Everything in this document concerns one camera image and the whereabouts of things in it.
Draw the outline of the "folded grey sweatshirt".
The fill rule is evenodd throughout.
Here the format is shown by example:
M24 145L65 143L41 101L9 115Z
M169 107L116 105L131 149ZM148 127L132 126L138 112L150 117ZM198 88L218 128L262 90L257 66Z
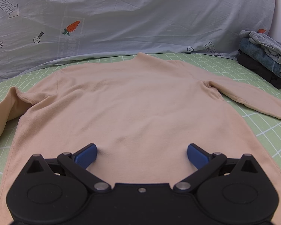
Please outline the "folded grey sweatshirt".
M281 43L275 41L266 34L256 31L242 30L240 38L248 38L249 42L256 46L260 46L263 51L276 63L281 64Z

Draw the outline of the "folded blue jeans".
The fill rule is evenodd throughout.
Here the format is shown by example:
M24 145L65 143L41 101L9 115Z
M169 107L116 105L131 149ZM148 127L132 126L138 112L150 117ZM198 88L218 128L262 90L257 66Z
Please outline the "folded blue jeans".
M275 76L281 78L281 64L269 57L260 46L254 45L248 38L242 38L240 42L240 50L244 54L259 62Z

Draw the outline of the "folded black garment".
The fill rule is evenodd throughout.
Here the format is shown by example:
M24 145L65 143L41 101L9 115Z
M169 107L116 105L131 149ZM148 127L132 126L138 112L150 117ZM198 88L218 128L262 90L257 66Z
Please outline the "folded black garment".
M250 71L256 73L261 78L265 79L268 83L272 84L275 88L281 89L281 78L276 76L273 72L264 67L261 63L246 55L240 49L238 50L239 55L237 57L237 62L249 69Z

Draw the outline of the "beige long-sleeve shirt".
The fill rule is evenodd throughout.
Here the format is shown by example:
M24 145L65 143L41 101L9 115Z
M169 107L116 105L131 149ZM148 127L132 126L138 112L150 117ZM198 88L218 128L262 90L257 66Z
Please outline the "beige long-sleeve shirt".
M63 67L31 87L3 83L0 136L17 118L0 186L0 224L12 220L6 195L28 158L55 158L89 143L98 147L88 171L109 184L176 184L195 171L190 143L230 158L255 156L280 203L281 170L245 119L226 101L281 120L281 100L266 90L177 59L139 53L133 59Z

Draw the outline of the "green checked mat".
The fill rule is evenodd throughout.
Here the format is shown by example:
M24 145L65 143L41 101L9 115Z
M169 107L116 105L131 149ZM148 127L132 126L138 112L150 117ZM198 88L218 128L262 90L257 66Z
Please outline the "green checked mat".
M235 60L226 59L220 56L189 53L164 53L157 54L156 57L165 60L177 59L187 62L213 74L226 76L234 81L253 85L264 90L268 94L281 99L281 89L276 89L254 72L251 72L238 64ZM65 66L61 64L44 66L41 69L2 81L0 83L0 102L6 96L10 87L16 86L19 90L25 92L46 76L64 67ZM228 97L224 97L224 100L233 106L233 108L244 118L260 143L266 148L281 169L281 120L251 110ZM0 184L17 125L17 119L9 121L0 136Z

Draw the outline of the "grey carrot-print bedsheet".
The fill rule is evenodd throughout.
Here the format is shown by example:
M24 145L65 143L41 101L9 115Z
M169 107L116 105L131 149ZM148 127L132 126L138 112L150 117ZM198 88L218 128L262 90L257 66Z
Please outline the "grey carrot-print bedsheet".
M233 57L242 30L268 30L275 0L0 0L0 81L92 57Z

